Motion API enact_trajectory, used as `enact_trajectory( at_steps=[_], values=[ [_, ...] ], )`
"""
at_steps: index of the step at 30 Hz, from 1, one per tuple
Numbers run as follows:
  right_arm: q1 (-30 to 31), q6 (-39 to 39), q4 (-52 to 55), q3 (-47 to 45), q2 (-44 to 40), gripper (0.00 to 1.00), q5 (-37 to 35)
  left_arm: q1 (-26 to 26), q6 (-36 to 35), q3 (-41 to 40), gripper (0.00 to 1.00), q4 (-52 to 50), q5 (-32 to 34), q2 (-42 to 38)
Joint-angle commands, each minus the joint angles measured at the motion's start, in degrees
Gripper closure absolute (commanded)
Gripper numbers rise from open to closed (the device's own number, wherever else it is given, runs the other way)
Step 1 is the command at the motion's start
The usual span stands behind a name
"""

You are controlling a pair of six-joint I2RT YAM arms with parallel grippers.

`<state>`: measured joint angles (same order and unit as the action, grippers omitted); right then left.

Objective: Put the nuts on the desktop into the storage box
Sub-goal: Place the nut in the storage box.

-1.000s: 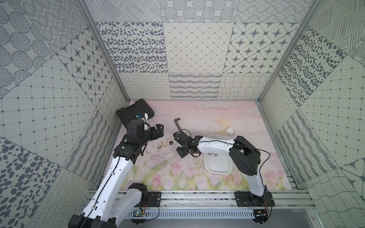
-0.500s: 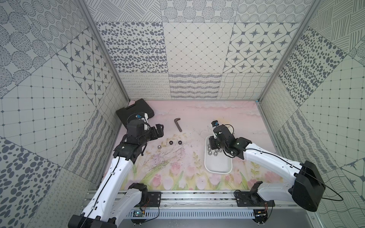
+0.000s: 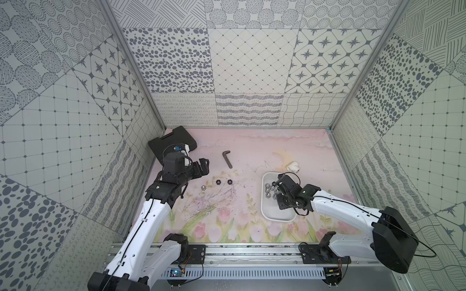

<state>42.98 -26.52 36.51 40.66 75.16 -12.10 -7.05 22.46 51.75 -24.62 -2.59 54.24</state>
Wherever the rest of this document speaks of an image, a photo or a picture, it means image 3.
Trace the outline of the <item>white pipe elbow fitting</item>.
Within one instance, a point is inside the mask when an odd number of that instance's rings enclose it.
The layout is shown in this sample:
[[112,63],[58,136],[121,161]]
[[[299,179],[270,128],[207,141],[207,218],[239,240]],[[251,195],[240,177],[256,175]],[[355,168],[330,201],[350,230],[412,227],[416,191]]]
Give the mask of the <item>white pipe elbow fitting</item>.
[[287,171],[292,173],[298,173],[300,171],[300,167],[298,162],[293,161],[289,165],[286,166]]

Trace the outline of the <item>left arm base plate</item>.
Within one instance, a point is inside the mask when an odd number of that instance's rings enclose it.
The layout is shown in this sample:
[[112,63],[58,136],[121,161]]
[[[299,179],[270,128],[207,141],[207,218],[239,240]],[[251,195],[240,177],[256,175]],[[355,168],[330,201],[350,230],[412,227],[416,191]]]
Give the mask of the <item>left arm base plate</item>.
[[187,264],[204,264],[206,248],[207,245],[205,244],[190,244],[188,247],[182,247],[182,253],[180,257],[172,264],[183,266]]

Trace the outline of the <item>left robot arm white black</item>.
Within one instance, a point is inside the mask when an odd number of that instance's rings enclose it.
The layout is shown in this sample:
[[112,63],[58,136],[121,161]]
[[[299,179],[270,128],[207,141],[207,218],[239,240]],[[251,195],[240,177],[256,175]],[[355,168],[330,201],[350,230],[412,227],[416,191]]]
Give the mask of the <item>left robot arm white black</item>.
[[187,148],[163,156],[162,170],[146,191],[137,224],[103,272],[95,272],[87,283],[90,291],[148,291],[172,263],[189,257],[189,241],[183,234],[170,234],[148,257],[156,234],[182,198],[188,184],[209,174],[209,160],[193,161]]

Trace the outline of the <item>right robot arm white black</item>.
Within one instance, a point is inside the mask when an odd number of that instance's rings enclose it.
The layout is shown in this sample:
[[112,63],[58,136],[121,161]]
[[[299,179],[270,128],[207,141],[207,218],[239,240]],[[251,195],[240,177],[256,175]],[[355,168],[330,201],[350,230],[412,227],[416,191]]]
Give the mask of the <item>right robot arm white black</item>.
[[398,210],[354,204],[312,184],[302,187],[288,173],[279,174],[273,185],[279,209],[329,215],[360,230],[360,235],[328,231],[319,242],[324,255],[376,259],[396,273],[408,272],[419,240]]

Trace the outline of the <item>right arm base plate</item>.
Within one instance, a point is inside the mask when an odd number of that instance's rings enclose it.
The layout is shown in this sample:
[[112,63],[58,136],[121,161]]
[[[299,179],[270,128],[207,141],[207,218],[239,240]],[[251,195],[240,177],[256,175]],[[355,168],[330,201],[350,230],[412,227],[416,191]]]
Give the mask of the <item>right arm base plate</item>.
[[302,242],[298,245],[303,264],[350,264],[350,257],[338,257],[329,247]]

